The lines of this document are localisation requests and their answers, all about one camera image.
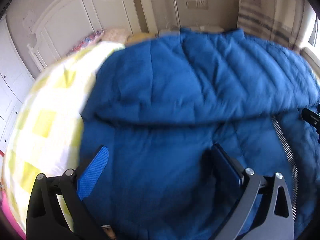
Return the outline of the blue puffer jacket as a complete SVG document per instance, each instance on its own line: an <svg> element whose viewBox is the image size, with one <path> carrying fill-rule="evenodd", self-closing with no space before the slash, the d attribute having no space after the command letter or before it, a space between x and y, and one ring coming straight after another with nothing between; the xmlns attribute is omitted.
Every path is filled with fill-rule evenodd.
<svg viewBox="0 0 320 240"><path fill-rule="evenodd" d="M117 239L208 239L238 193L210 149L284 176L295 238L319 213L319 143L301 117L319 105L309 64L236 29L183 30L113 53L82 111L80 159L108 148L84 204Z"/></svg>

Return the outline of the yellow checked bed quilt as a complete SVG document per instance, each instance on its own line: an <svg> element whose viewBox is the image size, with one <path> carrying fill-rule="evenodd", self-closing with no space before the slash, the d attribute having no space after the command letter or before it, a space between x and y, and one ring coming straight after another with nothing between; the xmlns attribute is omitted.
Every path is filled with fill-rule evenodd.
<svg viewBox="0 0 320 240"><path fill-rule="evenodd" d="M102 41L46 68L36 79L15 121L2 167L3 211L25 236L36 176L60 176L79 163L81 112L103 62L121 43Z"/></svg>

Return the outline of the sailboat print curtain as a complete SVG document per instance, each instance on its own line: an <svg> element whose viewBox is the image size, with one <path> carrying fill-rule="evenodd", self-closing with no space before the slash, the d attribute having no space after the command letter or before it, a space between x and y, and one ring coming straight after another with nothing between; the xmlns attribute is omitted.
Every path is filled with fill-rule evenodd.
<svg viewBox="0 0 320 240"><path fill-rule="evenodd" d="M237 27L246 34L297 50L304 0L239 0Z"/></svg>

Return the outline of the white bedside table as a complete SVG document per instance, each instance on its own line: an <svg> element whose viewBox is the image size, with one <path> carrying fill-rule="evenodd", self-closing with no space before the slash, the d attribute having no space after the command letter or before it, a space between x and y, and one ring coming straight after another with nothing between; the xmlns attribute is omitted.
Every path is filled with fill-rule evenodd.
<svg viewBox="0 0 320 240"><path fill-rule="evenodd" d="M177 26L173 26L169 29L163 29L159 31L159 36L162 35L170 35L170 34L179 34L181 30L191 30L198 33L221 33L225 30L220 26L210 26L210 25L202 25L202 26L193 26L193 27L185 27L185 28L179 28Z"/></svg>

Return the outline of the white wardrobe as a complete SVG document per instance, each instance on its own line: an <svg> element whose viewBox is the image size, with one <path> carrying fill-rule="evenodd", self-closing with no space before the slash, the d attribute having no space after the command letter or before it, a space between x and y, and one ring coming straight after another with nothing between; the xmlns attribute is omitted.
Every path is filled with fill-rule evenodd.
<svg viewBox="0 0 320 240"><path fill-rule="evenodd" d="M4 154L22 103L34 83L13 43L5 17L1 18L0 72L1 153Z"/></svg>

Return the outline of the colourful patterned pillow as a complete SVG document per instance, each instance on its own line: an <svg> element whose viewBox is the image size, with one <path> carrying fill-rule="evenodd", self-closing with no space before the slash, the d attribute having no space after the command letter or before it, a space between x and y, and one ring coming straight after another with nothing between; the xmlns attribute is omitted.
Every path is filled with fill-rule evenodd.
<svg viewBox="0 0 320 240"><path fill-rule="evenodd" d="M81 39L76 45L72 46L72 48L69 50L66 56L73 55L89 46L95 45L101 40L103 35L104 35L103 30L92 32L91 34Z"/></svg>

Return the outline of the yellow pillow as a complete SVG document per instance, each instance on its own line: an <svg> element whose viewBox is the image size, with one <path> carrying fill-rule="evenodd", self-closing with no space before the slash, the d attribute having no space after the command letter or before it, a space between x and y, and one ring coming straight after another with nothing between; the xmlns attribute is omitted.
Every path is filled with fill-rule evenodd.
<svg viewBox="0 0 320 240"><path fill-rule="evenodd" d="M154 33L138 33L138 34L129 36L126 41L126 45L137 44L146 40L151 40L156 37L157 35Z"/></svg>

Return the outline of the silver lamp pole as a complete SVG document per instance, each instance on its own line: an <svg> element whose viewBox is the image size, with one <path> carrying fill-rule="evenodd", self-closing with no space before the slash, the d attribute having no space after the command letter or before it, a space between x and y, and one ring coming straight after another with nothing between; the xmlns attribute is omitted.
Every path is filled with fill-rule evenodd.
<svg viewBox="0 0 320 240"><path fill-rule="evenodd" d="M173 2L173 5L174 5L174 11L175 11L177 27L180 28L181 27L181 22L180 22L180 16L179 16L179 12L178 12L177 0L172 0L172 2Z"/></svg>

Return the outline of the pink dotted pillow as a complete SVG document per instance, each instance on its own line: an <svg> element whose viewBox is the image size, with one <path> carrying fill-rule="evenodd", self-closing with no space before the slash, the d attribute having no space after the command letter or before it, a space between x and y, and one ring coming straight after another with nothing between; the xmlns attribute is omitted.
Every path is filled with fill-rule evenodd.
<svg viewBox="0 0 320 240"><path fill-rule="evenodd" d="M127 39L130 37L131 33L129 33L125 29L113 28L108 29L104 32L101 41L109 41L125 44Z"/></svg>

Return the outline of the white wooden headboard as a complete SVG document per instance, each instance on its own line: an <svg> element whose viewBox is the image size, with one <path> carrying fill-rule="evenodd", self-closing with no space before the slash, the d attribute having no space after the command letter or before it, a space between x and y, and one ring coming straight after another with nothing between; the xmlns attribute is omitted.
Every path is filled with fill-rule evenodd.
<svg viewBox="0 0 320 240"><path fill-rule="evenodd" d="M32 28L36 43L27 46L29 55L43 71L83 37L112 28L157 33L151 0L54 0Z"/></svg>

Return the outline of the wall switch and socket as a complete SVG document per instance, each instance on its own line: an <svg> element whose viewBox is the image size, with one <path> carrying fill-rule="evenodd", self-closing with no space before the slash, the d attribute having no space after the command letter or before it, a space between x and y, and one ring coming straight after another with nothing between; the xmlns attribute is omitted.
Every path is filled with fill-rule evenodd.
<svg viewBox="0 0 320 240"><path fill-rule="evenodd" d="M186 0L186 6L188 9L201 9L208 10L208 0Z"/></svg>

